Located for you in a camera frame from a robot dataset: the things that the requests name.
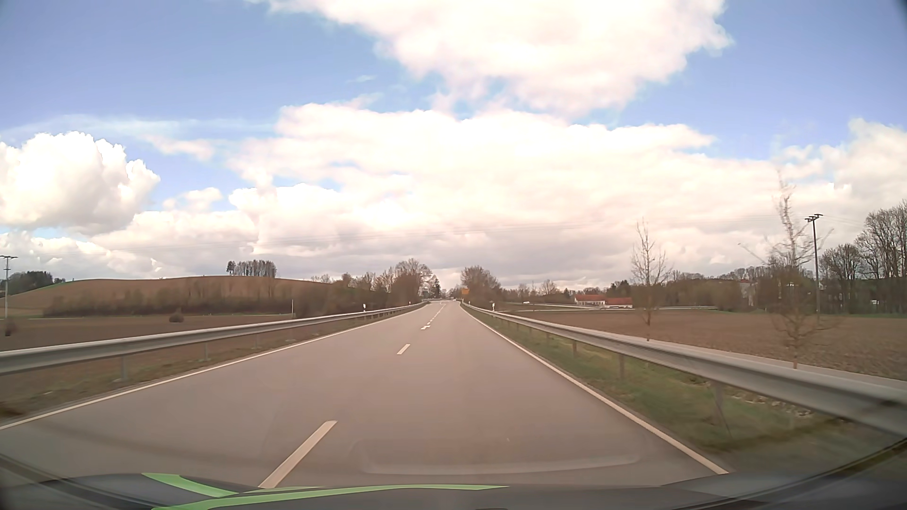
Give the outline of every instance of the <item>road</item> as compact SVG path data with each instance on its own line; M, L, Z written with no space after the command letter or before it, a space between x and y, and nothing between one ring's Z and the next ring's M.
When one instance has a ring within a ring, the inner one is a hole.
M0 453L57 476L278 486L662 485L713 474L455 302L6 426Z

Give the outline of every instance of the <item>house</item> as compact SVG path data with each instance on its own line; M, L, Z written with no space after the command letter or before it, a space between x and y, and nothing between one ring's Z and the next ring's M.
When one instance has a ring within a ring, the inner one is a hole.
M573 302L587 307L604 307L605 299L601 294L577 294L573 296Z
M603 309L631 309L633 298L607 298L600 294L577 294L573 301L578 305Z
M605 298L606 309L631 309L633 298Z

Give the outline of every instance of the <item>brown field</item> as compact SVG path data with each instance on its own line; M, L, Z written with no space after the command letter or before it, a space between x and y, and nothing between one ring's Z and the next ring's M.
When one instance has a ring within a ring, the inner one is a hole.
M127 292L151 300L160 292L187 296L189 300L206 298L228 299L287 299L313 286L325 285L314 281L272 279L264 277L196 276L162 280L78 280L30 290L9 297L11 316L40 316L54 300L74 303L82 300L95 303L114 302L127 298ZM0 308L5 298L0 298Z
M569 326L646 336L636 311L545 312L519 314ZM716 310L662 310L652 320L651 337L704 348L792 360L772 319L765 313ZM907 380L907 319L850 317L820 331L800 354L800 362L885 378Z
M169 322L166 315L134 317L84 317L63 319L15 320L17 331L0 337L0 350L72 344L109 338L138 337L186 331L189 329L220 328L254 324L271 320L290 319L287 315L187 315L184 322Z

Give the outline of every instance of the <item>dirt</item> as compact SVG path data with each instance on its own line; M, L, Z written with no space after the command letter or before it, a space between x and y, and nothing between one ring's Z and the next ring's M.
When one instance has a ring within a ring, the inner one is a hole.
M166 315L134 317L86 317L65 319L16 318L16 332L0 337L0 350L71 344L110 338L138 337L189 329L220 328L287 320L287 315L199 315L183 322L169 322Z
M635 311L544 312L524 317L646 337L647 327ZM907 319L840 319L820 331L800 353L807 365L836 368L907 380ZM652 320L651 337L704 348L791 361L771 316L716 310L662 310Z

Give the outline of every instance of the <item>utility pole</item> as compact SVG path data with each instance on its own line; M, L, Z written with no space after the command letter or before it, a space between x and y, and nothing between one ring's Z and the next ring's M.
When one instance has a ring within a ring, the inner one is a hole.
M6 280L4 280L4 289L3 289L3 320L6 323L6 318L9 317L9 261L10 259L18 259L12 255L0 255L0 258L6 259Z
M819 241L815 237L815 221L821 217L822 214L812 214L809 218L806 218L807 221L813 224L813 261L815 262L815 319L819 320L819 317L822 314L822 299L819 297Z

